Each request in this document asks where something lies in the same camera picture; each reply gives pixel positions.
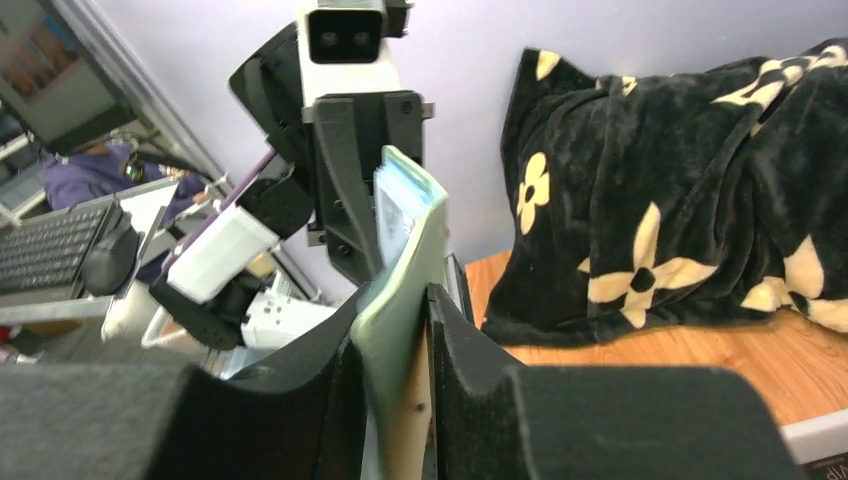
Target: black cable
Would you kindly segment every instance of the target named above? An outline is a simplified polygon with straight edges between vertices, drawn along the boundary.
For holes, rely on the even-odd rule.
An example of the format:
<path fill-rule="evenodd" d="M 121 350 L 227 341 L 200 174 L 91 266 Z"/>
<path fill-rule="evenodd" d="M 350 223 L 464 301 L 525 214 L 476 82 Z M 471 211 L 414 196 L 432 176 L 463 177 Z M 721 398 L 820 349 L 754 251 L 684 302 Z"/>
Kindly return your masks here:
<path fill-rule="evenodd" d="M 215 179 L 209 177 L 206 173 L 198 170 L 194 165 L 183 160 L 182 158 L 177 157 L 176 155 L 170 153 L 163 146 L 154 142 L 150 137 L 137 137 L 133 136 L 138 142 L 139 145 L 150 145 L 156 150 L 159 151 L 159 154 L 154 154 L 150 152 L 137 151 L 136 155 L 141 157 L 141 160 L 144 162 L 154 163 L 157 165 L 162 165 L 165 167 L 176 168 L 178 170 L 185 170 L 187 172 L 196 173 L 207 180 L 209 183 L 214 183 Z"/>

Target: white wall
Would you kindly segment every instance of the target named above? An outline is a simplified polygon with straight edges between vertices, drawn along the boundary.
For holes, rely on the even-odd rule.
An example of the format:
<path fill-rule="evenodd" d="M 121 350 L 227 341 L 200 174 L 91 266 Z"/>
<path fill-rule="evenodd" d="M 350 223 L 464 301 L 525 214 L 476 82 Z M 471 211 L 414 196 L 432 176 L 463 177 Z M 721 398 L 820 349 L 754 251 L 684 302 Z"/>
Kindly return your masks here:
<path fill-rule="evenodd" d="M 227 88 L 235 68 L 294 19 L 282 0 L 91 0 L 169 92 L 221 165 L 243 175 L 262 134 Z M 462 261 L 510 247 L 498 142 L 524 46 L 555 50 L 590 73 L 697 71 L 740 57 L 790 56 L 848 35 L 845 0 L 420 0 L 393 42 L 404 86 L 436 102 L 427 168 L 451 195 Z M 350 286 L 302 236 L 287 245 L 325 292 Z"/>

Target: computer mouse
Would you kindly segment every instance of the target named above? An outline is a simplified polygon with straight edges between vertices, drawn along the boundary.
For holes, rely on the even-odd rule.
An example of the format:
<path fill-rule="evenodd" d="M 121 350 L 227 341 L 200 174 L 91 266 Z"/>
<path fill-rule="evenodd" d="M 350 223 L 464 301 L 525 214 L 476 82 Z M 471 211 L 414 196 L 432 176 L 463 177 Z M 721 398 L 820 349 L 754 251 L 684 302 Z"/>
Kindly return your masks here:
<path fill-rule="evenodd" d="M 135 271 L 140 236 L 124 213 L 117 225 L 89 249 L 80 277 L 94 296 L 113 295 L 126 285 Z"/>

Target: purple shirt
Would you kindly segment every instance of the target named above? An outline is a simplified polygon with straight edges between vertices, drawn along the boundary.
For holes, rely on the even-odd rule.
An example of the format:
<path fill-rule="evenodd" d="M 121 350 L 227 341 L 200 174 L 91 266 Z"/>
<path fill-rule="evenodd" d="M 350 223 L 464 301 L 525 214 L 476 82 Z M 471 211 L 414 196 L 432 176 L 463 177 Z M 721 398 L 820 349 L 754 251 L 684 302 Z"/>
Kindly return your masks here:
<path fill-rule="evenodd" d="M 108 153 L 73 155 L 66 163 L 55 158 L 48 159 L 44 167 L 44 191 L 50 208 L 61 210 L 135 187 L 135 183 L 123 175 L 130 152 L 129 145 L 109 145 Z M 150 181 L 165 178 L 157 165 L 145 164 L 144 169 Z M 190 174 L 180 179 L 162 223 L 170 222 L 190 207 L 194 203 L 192 197 L 204 189 L 205 185 L 198 175 Z M 163 254 L 142 267 L 137 278 L 148 285 L 156 280 L 166 256 Z"/>

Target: black bracket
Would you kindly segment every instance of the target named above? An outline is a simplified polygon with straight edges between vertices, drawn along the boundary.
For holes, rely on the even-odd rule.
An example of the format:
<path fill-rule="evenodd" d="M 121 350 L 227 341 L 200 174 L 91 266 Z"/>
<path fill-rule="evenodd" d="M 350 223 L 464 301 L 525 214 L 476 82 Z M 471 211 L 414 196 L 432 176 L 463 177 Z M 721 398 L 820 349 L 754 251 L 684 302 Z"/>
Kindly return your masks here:
<path fill-rule="evenodd" d="M 292 164 L 274 157 L 236 203 L 283 240 L 309 222 L 313 201 L 292 177 Z"/>
<path fill-rule="evenodd" d="M 424 156 L 425 105 L 412 91 L 326 95 L 304 115 L 312 123 L 317 184 L 311 243 L 356 285 L 382 269 L 374 216 L 374 171 L 394 145 L 418 164 Z"/>
<path fill-rule="evenodd" d="M 386 30 L 385 37 L 403 38 L 406 36 L 406 24 L 409 21 L 409 10 L 412 2 L 409 0 L 386 0 Z"/>
<path fill-rule="evenodd" d="M 233 73 L 229 84 L 265 131 L 268 143 L 284 163 L 294 167 L 291 179 L 311 194 L 309 146 L 301 119 L 303 87 L 297 24 L 290 23 L 262 45 Z"/>
<path fill-rule="evenodd" d="M 241 272 L 214 298 L 198 304 L 172 287 L 163 274 L 150 286 L 150 295 L 195 340 L 227 351 L 244 345 L 241 324 L 247 320 L 247 309 L 263 286 L 255 276 Z"/>

